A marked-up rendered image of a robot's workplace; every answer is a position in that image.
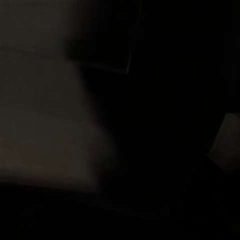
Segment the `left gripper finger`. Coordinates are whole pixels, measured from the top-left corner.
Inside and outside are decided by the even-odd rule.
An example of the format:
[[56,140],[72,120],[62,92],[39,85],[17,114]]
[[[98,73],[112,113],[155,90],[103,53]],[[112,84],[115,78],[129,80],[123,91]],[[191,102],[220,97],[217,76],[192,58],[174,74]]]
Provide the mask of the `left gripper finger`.
[[240,183],[208,156],[179,200],[191,240],[240,240]]

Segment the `digital camera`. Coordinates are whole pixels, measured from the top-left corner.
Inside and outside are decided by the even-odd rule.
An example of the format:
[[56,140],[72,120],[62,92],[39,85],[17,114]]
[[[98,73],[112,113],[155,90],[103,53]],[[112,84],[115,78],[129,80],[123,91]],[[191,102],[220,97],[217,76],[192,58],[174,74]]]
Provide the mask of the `digital camera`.
[[226,113],[240,0],[0,0],[0,240],[163,240]]

